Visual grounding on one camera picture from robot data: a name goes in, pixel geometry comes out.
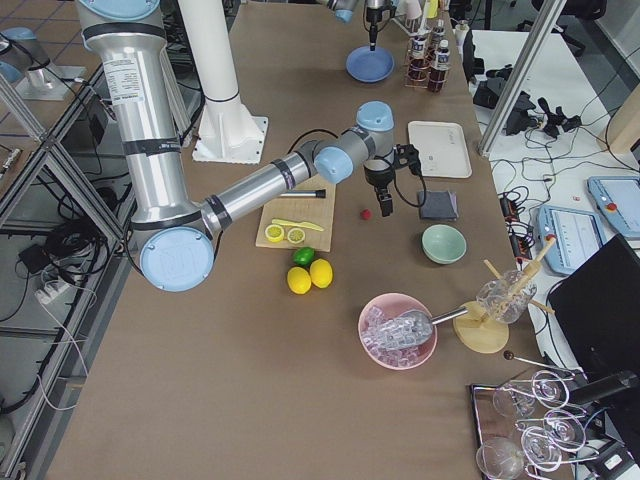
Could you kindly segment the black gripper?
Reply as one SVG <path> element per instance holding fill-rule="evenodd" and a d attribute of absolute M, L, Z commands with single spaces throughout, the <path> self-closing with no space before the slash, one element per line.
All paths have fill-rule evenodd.
<path fill-rule="evenodd" d="M 381 216 L 388 217 L 393 213 L 393 199 L 389 192 L 389 184 L 394 179 L 394 169 L 385 159 L 372 159 L 364 163 L 365 179 L 374 188 Z"/>
<path fill-rule="evenodd" d="M 364 27 L 369 36 L 369 50 L 375 51 L 379 32 L 395 16 L 392 0 L 366 0 L 364 5 Z"/>

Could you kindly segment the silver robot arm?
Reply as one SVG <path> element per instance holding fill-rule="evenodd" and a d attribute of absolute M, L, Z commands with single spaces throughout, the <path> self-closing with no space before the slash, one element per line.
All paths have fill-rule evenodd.
<path fill-rule="evenodd" d="M 348 23 L 351 21 L 358 2 L 356 0 L 326 0 L 317 1 L 317 4 L 324 5 L 334 12 L 334 16 L 338 20 Z M 376 50 L 378 34 L 395 17 L 396 10 L 395 1 L 366 0 L 364 2 L 363 26 L 369 36 L 370 51 Z"/>
<path fill-rule="evenodd" d="M 268 121 L 243 104 L 224 10 L 218 1 L 179 5 L 205 105 L 196 143 L 199 161 L 258 163 Z M 309 141 L 263 164 L 220 194 L 191 200 L 182 143 L 166 85 L 166 32 L 156 1 L 80 1 L 85 47 L 99 56 L 137 208 L 131 220 L 139 267 L 155 287 L 181 292 L 214 267 L 217 241 L 234 221 L 314 176 L 339 183 L 358 167 L 393 158 L 390 106 L 370 101 L 334 141 Z"/>

